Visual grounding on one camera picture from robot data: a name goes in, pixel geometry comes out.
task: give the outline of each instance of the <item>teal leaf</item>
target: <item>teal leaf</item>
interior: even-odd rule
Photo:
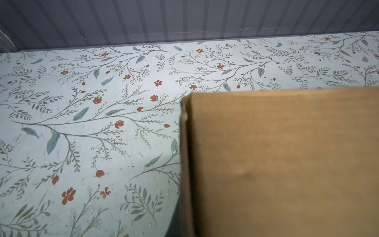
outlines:
[[[139,63],[139,62],[141,62],[144,59],[145,59],[145,56],[139,56],[139,58],[136,61],[136,64]]]
[[[232,91],[232,89],[229,87],[228,83],[225,82],[225,83],[223,84],[223,86],[224,86],[224,89],[225,89],[225,90],[227,90],[227,91],[229,91],[229,92]]]
[[[43,59],[41,59],[41,58],[40,58],[39,60],[37,60],[37,61],[35,61],[35,62],[32,62],[32,63],[29,63],[29,64],[36,64],[36,63],[40,63],[40,62],[42,62],[42,60],[43,60]]]
[[[94,76],[96,77],[96,79],[97,79],[97,77],[100,75],[100,68],[98,68],[98,69],[96,69],[95,71],[94,71]]]
[[[111,111],[107,112],[105,115],[106,116],[111,116],[111,115],[114,115],[115,113],[120,112],[121,110],[111,110]]]
[[[102,85],[102,86],[105,86],[106,84],[108,84],[108,82],[110,82],[110,81],[113,79],[113,77],[104,80],[104,81],[101,83],[101,85]]]
[[[34,131],[34,129],[31,129],[29,127],[25,127],[25,128],[22,128],[21,131],[24,131],[26,134],[35,136],[39,139],[39,137],[38,137],[36,131]]]
[[[47,155],[49,155],[54,150],[56,143],[58,142],[60,136],[61,136],[61,134],[59,132],[57,132],[55,130],[53,131],[53,134],[52,134],[50,140],[47,142],[47,145],[46,145]]]
[[[259,77],[262,77],[262,75],[265,73],[265,70],[263,68],[258,68],[258,75]]]
[[[145,167],[150,167],[150,166],[154,165],[154,164],[159,160],[159,158],[161,158],[161,155],[162,155],[162,154],[160,154],[158,157],[152,159],[149,163],[147,163],[147,164],[145,165]]]
[[[230,73],[230,72],[231,72],[231,70],[227,70],[227,71],[223,72],[221,75],[224,75],[224,74],[227,74],[227,73]]]
[[[81,118],[83,118],[83,116],[87,113],[89,107],[87,108],[84,108],[82,111],[80,111],[77,115],[74,116],[74,121],[76,120],[80,120]]]
[[[347,56],[349,56],[349,57],[351,57],[350,54],[346,53],[346,52],[343,51],[343,50],[340,50],[340,52],[343,53],[343,54],[345,54],[345,55],[347,55]]]
[[[253,63],[254,61],[251,61],[251,60],[248,60],[247,58],[243,58],[245,59],[246,62],[249,62],[249,63]]]

